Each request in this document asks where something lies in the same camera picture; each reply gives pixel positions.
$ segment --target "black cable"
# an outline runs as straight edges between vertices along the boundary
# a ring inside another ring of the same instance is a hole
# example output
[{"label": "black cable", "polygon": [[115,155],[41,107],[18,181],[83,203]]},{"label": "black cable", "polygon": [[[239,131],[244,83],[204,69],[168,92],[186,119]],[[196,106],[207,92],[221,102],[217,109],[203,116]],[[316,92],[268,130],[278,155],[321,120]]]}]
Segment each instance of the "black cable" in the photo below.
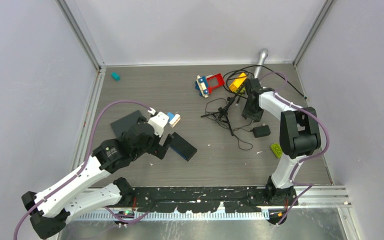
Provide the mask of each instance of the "black cable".
[{"label": "black cable", "polygon": [[[275,72],[273,69],[270,69],[269,67],[267,66],[264,66],[264,65],[249,65],[249,66],[246,66],[246,67],[243,67],[241,69],[238,69],[238,71],[243,71],[245,69],[249,69],[249,68],[253,68],[253,67],[263,67],[271,72]],[[280,78],[282,78],[283,80],[286,80],[282,75],[280,75],[279,73],[276,73],[277,76],[279,76]],[[298,90],[298,88],[296,88],[292,83],[290,83],[289,81],[287,81],[287,83],[299,94],[301,95],[304,99],[307,99],[307,97],[302,93],[300,92],[300,90]]]},{"label": "black cable", "polygon": [[[210,103],[212,103],[212,102],[214,102],[214,101],[217,101],[217,100],[224,100],[224,102],[226,103],[226,105],[228,104],[228,101],[227,101],[226,99],[224,99],[224,98],[221,98],[221,97],[220,97],[220,98],[216,98],[216,99],[214,99],[214,100],[211,100],[211,101],[207,102],[207,104],[205,105],[205,114],[215,113],[215,112],[213,112],[213,111],[207,111],[207,107],[208,107],[208,104],[210,104]],[[208,119],[210,119],[210,120],[216,122],[220,127],[229,130],[229,126],[225,125],[224,122],[220,122],[214,115],[208,115],[208,116],[206,116],[206,118],[208,118]],[[238,130],[244,130],[244,131],[247,131],[247,132],[251,132],[250,130],[246,130],[246,129],[244,129],[244,128],[245,128],[245,127],[248,127],[248,126],[251,125],[252,123],[253,123],[253,120],[251,119],[251,122],[250,122],[250,123],[248,123],[248,124],[246,124],[246,125],[243,125],[243,126],[241,126],[241,127],[237,127],[237,128],[235,128],[235,129],[232,129],[232,131],[235,132],[235,131],[238,131]],[[244,141],[244,140],[240,139],[236,134],[233,134],[233,136],[236,138],[236,140],[237,140],[237,147],[238,147],[240,150],[242,150],[242,151],[249,151],[249,150],[253,149],[254,146],[253,146],[250,142],[247,142],[247,141]],[[240,142],[242,142],[242,143],[244,143],[244,144],[248,144],[248,145],[250,145],[251,147],[250,147],[250,148],[247,148],[247,149],[242,148]]]},{"label": "black cable", "polygon": [[242,96],[243,93],[240,93],[240,92],[233,92],[233,91],[230,90],[229,87],[228,87],[228,81],[230,81],[230,80],[235,80],[237,77],[234,77],[234,78],[232,78],[232,77],[235,76],[235,75],[238,75],[238,74],[242,74],[242,73],[246,73],[246,76],[245,76],[244,78],[248,78],[249,75],[252,75],[252,77],[254,77],[254,73],[249,72],[249,71],[247,71],[247,70],[233,70],[233,71],[229,71],[229,72],[227,72],[227,73],[225,73],[225,74],[223,75],[223,79],[225,79],[225,80],[224,80],[223,88],[224,88],[224,90],[226,90],[228,93],[234,94],[235,96],[238,96],[238,97],[243,98],[243,99],[247,99],[246,97]]}]

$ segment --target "green lego brick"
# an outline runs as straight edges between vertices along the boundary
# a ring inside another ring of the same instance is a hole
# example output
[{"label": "green lego brick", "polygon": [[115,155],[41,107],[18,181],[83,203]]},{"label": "green lego brick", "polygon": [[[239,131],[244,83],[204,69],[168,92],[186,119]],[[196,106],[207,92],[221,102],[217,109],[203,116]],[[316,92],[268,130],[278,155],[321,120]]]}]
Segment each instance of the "green lego brick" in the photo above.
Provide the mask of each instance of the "green lego brick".
[{"label": "green lego brick", "polygon": [[270,149],[273,151],[273,153],[276,156],[276,158],[280,159],[282,157],[283,152],[282,152],[282,148],[279,145],[279,143],[273,143],[270,146]]}]

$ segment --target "teal block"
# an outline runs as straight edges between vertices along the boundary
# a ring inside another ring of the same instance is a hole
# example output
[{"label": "teal block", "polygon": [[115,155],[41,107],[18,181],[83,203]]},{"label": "teal block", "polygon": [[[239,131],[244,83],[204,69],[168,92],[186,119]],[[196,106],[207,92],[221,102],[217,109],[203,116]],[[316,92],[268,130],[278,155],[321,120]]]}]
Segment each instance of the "teal block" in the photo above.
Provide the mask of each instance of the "teal block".
[{"label": "teal block", "polygon": [[115,79],[116,81],[119,81],[119,80],[120,80],[120,76],[119,76],[117,73],[115,73],[115,72],[111,73],[111,76],[112,76],[112,78]]}]

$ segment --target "white wall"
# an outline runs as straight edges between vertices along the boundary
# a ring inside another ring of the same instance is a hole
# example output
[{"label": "white wall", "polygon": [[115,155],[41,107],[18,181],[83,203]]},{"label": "white wall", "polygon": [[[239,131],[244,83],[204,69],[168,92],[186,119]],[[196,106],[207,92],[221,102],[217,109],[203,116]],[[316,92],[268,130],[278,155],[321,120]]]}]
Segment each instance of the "white wall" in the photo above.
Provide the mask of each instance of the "white wall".
[{"label": "white wall", "polygon": [[106,65],[291,62],[325,0],[76,0]]},{"label": "white wall", "polygon": [[[69,172],[95,77],[55,1],[0,0],[0,240]],[[38,239],[28,219],[18,239]]]},{"label": "white wall", "polygon": [[336,1],[298,66],[364,239],[384,239],[384,1]]}]

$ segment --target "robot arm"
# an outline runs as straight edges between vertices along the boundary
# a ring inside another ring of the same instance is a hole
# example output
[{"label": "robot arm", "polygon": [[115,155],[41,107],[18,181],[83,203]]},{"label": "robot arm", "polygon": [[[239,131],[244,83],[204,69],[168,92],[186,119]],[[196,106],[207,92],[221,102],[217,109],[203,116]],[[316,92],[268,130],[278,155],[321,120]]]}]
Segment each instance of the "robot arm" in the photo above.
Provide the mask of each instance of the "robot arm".
[{"label": "robot arm", "polygon": [[[141,117],[121,137],[102,142],[93,150],[86,163],[82,163],[51,187],[38,193],[25,193],[21,199],[26,210],[29,210],[50,192],[76,176],[31,212],[30,222],[39,237],[45,239],[53,236],[72,219],[85,212],[109,205],[128,204],[132,200],[133,190],[124,178],[119,178],[99,190],[80,194],[118,169],[127,167],[145,153],[163,159],[173,139],[169,134],[164,144],[159,144],[168,122],[169,116],[162,112],[148,121]],[[84,164],[84,170],[78,174]]]},{"label": "robot arm", "polygon": [[[262,87],[257,78],[247,79],[244,86],[248,95],[242,112],[244,118],[259,122],[266,110],[280,121],[279,143],[283,154],[276,171],[269,178],[268,184],[271,186],[268,189],[273,189],[273,192],[276,189],[288,189],[293,186],[295,175],[301,167],[299,161],[312,155],[321,145],[319,126],[313,118],[278,100],[276,97],[282,97],[272,88]],[[316,110],[312,107],[295,106],[316,116]]]}]

